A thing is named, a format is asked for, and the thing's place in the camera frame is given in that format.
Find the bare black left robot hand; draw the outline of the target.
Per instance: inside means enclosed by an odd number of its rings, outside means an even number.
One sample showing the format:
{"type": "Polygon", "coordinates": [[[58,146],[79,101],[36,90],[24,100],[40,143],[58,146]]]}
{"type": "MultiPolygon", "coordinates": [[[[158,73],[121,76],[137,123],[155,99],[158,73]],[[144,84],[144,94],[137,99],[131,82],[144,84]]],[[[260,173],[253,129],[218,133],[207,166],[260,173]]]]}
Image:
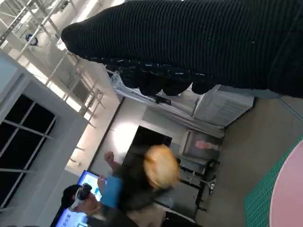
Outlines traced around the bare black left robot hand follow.
{"type": "Polygon", "coordinates": [[[101,202],[122,212],[141,210],[170,191],[178,175],[177,159],[168,146],[133,147],[123,164],[105,177],[101,202]]]}

